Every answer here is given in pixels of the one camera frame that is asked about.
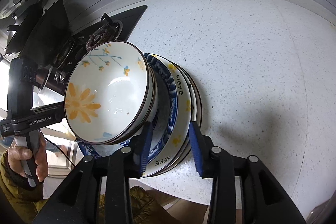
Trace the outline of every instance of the gray handle grip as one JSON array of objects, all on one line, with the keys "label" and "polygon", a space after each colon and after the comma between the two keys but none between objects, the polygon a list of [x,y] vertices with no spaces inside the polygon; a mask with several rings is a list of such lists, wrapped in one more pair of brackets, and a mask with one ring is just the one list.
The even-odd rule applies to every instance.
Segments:
[{"label": "gray handle grip", "polygon": [[21,160],[22,167],[28,178],[29,185],[32,187],[41,184],[36,176],[35,155],[40,147],[40,131],[34,130],[23,135],[15,135],[15,143],[17,146],[24,146],[32,150],[33,156],[29,160]]}]

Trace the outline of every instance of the gas stove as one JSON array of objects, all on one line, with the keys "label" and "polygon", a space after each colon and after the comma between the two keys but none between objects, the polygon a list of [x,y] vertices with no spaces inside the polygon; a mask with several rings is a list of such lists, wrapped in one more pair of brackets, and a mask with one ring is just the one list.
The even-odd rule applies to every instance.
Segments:
[{"label": "gas stove", "polygon": [[72,35],[55,58],[52,70],[39,71],[37,78],[47,79],[47,88],[64,95],[72,71],[85,54],[107,41],[127,41],[146,8],[146,5],[139,6],[111,17],[104,14],[100,22]]}]

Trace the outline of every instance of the countertop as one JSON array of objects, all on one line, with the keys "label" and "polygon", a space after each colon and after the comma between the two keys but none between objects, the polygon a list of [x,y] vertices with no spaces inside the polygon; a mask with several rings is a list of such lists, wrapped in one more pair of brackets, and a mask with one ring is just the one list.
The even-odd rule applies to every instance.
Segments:
[{"label": "countertop", "polygon": [[[257,155],[304,217],[336,188],[336,27],[284,0],[146,0],[129,42],[186,69],[202,132],[232,155]],[[141,182],[209,204],[212,180],[190,154]]]}]

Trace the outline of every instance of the olive green jacket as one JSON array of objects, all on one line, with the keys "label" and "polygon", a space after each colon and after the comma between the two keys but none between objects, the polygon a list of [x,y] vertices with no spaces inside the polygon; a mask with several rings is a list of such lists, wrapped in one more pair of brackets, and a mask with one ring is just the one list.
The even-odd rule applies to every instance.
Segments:
[{"label": "olive green jacket", "polygon": [[[8,172],[7,152],[0,160],[0,187],[17,214],[26,223],[32,223],[47,199],[43,199],[43,184],[32,191],[16,185]],[[134,224],[176,224],[178,221],[170,216],[153,197],[141,187],[130,189]],[[100,196],[99,217],[104,219],[105,195]]]}]

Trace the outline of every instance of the stack of bowls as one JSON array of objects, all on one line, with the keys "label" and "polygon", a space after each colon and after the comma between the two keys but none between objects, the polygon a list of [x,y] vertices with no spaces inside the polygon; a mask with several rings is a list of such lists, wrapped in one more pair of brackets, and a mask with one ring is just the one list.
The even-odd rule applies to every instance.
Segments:
[{"label": "stack of bowls", "polygon": [[88,52],[73,70],[65,94],[66,119],[88,144],[117,144],[139,134],[158,112],[152,68],[134,45],[113,41]]}]

